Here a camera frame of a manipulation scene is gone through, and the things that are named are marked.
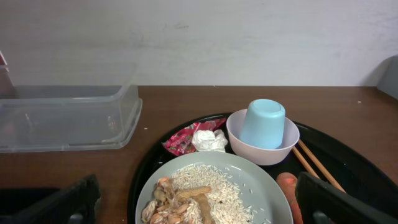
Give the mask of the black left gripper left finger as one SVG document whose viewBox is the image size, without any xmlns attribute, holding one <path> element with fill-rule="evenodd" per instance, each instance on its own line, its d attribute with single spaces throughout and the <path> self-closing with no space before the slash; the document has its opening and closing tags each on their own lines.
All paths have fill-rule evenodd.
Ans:
<svg viewBox="0 0 398 224">
<path fill-rule="evenodd" d="M 65 189 L 1 189 L 1 223 L 94 223 L 100 204 L 100 187 L 94 174 Z"/>
</svg>

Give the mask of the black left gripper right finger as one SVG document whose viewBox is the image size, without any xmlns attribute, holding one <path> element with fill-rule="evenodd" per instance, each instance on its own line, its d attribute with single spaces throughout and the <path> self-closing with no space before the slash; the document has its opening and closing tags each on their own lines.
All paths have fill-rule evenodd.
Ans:
<svg viewBox="0 0 398 224">
<path fill-rule="evenodd" d="M 301 172 L 295 196 L 304 223 L 397 224 L 397 219 L 338 190 L 334 186 Z"/>
</svg>

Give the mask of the orange carrot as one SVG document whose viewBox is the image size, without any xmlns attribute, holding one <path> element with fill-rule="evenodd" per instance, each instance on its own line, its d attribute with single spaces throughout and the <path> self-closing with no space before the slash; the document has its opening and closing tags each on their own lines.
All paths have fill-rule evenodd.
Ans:
<svg viewBox="0 0 398 224">
<path fill-rule="evenodd" d="M 295 224 L 303 224 L 302 214 L 295 196 L 297 178 L 291 173 L 283 172 L 276 178 L 276 182 L 283 191 L 292 211 Z"/>
</svg>

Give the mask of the grey plate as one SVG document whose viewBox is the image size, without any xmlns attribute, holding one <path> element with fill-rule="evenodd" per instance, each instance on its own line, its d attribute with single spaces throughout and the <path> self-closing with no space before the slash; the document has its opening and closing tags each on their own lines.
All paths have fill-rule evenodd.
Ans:
<svg viewBox="0 0 398 224">
<path fill-rule="evenodd" d="M 176 214 L 159 191 L 167 179 L 174 191 L 189 191 Z M 150 159 L 131 185 L 129 223 L 292 223 L 284 193 L 259 166 L 225 152 L 194 152 Z"/>
</svg>

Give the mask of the rice and food scraps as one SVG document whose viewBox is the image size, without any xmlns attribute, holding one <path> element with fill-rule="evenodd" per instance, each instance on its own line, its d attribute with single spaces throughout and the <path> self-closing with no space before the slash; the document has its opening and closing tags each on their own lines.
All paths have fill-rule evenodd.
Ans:
<svg viewBox="0 0 398 224">
<path fill-rule="evenodd" d="M 228 223 L 254 221 L 251 206 L 232 176 L 213 165 L 189 165 L 149 183 L 149 199 L 138 213 L 142 223 Z"/>
</svg>

